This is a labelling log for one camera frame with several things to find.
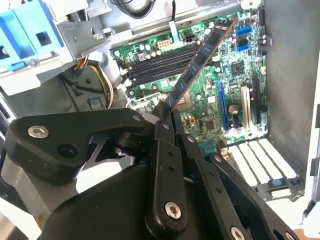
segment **green circuit board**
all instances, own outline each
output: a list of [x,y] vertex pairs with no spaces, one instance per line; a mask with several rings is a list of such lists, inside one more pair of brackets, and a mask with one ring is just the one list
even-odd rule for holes
[[[182,51],[187,53],[196,49],[218,19],[234,20],[233,31],[220,44],[211,63],[200,73],[177,108],[181,112],[185,131],[194,136],[200,144],[223,142],[225,145],[231,145],[260,138],[268,132],[267,53],[264,15],[262,14],[264,11],[260,8],[208,19],[200,24],[179,30],[179,43],[173,43],[173,37],[168,33],[114,49],[115,60],[124,71],[130,72],[131,68],[145,67],[148,69],[148,63],[152,64],[157,58],[167,60]],[[239,30],[249,31],[249,33],[240,35]],[[166,98],[166,94],[171,91],[179,76],[179,74],[169,74],[153,81],[147,81],[148,76],[146,76],[145,81],[144,76],[139,74],[124,74],[123,79],[132,82],[132,85],[127,88],[127,107],[140,113],[151,112],[159,100]],[[252,95],[255,90],[253,81],[257,83],[258,95]],[[218,84],[221,84],[223,88],[224,100],[221,99]],[[252,117],[250,127],[244,124],[245,108],[241,90],[244,86],[250,91]],[[227,112],[223,111],[222,101],[225,101]],[[230,105],[239,107],[237,117],[240,125],[237,127],[233,125],[233,116],[228,111]],[[229,121],[228,129],[223,120],[224,114]]]

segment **blue connector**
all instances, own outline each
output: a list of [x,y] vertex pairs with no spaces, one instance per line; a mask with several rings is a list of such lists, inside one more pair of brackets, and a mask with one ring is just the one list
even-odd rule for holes
[[0,67],[18,70],[30,59],[63,46],[53,16],[41,0],[0,13]]
[[238,46],[236,49],[238,52],[248,50],[248,49],[250,49],[250,44],[244,44],[244,45]]
[[218,89],[219,89],[219,98],[220,98],[220,104],[221,104],[223,128],[225,131],[228,131],[230,127],[229,127],[229,121],[228,121],[226,95],[225,95],[225,89],[222,87],[220,81],[218,82]]
[[252,33],[252,26],[245,26],[243,28],[238,29],[235,33],[237,36],[242,36],[245,34],[250,34]]

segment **metal screw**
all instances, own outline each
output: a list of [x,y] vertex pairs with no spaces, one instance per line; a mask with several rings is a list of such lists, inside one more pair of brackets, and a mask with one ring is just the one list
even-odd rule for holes
[[164,205],[164,209],[165,209],[166,214],[167,214],[170,218],[175,219],[175,220],[178,220],[178,219],[181,218],[181,210],[180,210],[180,208],[178,207],[178,205],[175,204],[174,202],[168,201],[168,202]]
[[45,139],[49,136],[49,131],[45,126],[31,126],[28,128],[28,134],[35,139]]
[[140,117],[138,117],[137,115],[132,115],[132,117],[133,117],[134,120],[137,120],[137,121],[141,120]]
[[219,163],[222,162],[221,158],[219,156],[214,156],[215,160],[217,160]]
[[242,234],[242,232],[236,228],[235,226],[233,226],[231,228],[231,234],[234,237],[235,240],[245,240],[245,236]]
[[192,136],[188,136],[188,140],[189,140],[190,142],[192,142],[192,143],[195,142],[195,140],[194,140],[194,138],[193,138]]
[[286,235],[286,237],[287,237],[289,240],[295,240],[295,239],[294,239],[294,237],[293,237],[293,236],[291,236],[291,234],[290,234],[290,233],[285,232],[285,235]]
[[169,126],[167,124],[162,124],[162,126],[165,128],[165,129],[169,129]]

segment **black pcie slot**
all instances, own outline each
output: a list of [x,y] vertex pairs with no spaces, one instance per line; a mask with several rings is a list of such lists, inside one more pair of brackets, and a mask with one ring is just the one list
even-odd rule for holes
[[158,64],[166,64],[167,61],[171,61],[171,60],[176,60],[176,59],[179,59],[183,56],[188,56],[188,55],[194,55],[197,50],[198,50],[198,46],[196,47],[193,47],[191,49],[188,49],[188,50],[184,50],[184,51],[181,51],[181,52],[178,52],[178,53],[174,53],[174,54],[170,54],[168,56],[159,56],[159,57],[156,57],[154,59],[150,59],[150,60],[146,60],[146,61],[143,61],[141,63],[138,63],[134,66],[131,66],[132,67],[132,71],[133,72],[136,72],[136,71],[139,71],[139,70],[142,70],[144,71],[146,69],[146,67],[150,67],[152,65],[158,65]]
[[140,84],[147,84],[147,83],[151,83],[153,81],[159,80],[159,79],[168,78],[171,76],[182,74],[187,65],[188,65],[188,63],[184,66],[180,66],[178,68],[175,68],[175,69],[172,69],[169,71],[164,70],[161,73],[159,72],[157,75],[152,75],[152,76],[150,75],[150,76],[141,77],[139,79],[136,79],[136,81],[132,84],[132,86],[134,87],[134,86],[137,86]]
[[260,82],[256,73],[252,76],[253,109],[256,124],[261,123]]
[[154,76],[158,73],[162,73],[163,71],[169,71],[171,69],[175,69],[178,68],[179,66],[183,65],[183,66],[187,66],[188,63],[190,62],[191,58],[187,58],[187,59],[182,59],[182,60],[177,60],[176,62],[171,62],[168,63],[166,65],[161,64],[158,67],[152,67],[152,68],[147,68],[144,71],[139,71],[139,72],[132,72],[131,76],[134,79],[138,79],[142,76]]

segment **motherboard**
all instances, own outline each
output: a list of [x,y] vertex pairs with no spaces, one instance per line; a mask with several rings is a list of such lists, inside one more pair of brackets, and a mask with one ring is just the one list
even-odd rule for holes
[[206,153],[268,132],[264,9],[239,11],[178,31],[113,49],[127,86],[127,108],[150,113],[165,100],[218,20],[233,29],[180,100],[185,132]]

